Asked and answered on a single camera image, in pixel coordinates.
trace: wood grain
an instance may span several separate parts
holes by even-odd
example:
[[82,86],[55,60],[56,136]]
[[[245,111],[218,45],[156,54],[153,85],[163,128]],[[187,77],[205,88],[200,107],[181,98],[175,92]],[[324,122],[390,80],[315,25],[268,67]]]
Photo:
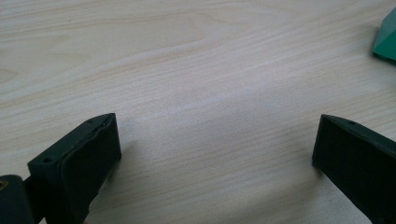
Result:
[[370,223],[311,166],[320,114],[396,139],[393,1],[1,1],[0,175],[116,112],[100,223]]

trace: wooden table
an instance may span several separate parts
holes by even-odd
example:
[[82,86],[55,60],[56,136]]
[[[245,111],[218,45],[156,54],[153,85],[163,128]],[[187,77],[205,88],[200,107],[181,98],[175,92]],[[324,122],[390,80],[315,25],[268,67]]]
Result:
[[394,1],[1,1],[0,175],[117,113],[99,223],[370,223],[311,166],[319,117],[396,139]]

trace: screw hole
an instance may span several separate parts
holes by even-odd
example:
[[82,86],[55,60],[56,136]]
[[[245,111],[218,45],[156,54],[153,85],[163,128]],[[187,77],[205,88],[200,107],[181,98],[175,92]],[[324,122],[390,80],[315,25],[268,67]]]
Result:
[[7,185],[8,185],[8,181],[0,180],[0,190],[5,189]]
[[52,162],[52,159],[51,158],[46,158],[46,159],[43,160],[43,162],[44,163]]

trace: black clamp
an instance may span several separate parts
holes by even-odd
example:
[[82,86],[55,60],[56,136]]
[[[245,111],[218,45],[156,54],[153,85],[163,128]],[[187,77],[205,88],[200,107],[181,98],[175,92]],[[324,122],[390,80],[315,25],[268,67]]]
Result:
[[28,162],[31,176],[0,176],[0,222],[81,224],[121,159],[116,115],[89,119]]
[[322,115],[313,164],[374,224],[396,223],[396,143],[359,123]]

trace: green object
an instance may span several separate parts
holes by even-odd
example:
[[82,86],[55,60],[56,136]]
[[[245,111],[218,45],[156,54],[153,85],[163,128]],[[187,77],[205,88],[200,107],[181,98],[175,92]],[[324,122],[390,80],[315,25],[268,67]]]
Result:
[[373,52],[396,61],[396,8],[382,21]]

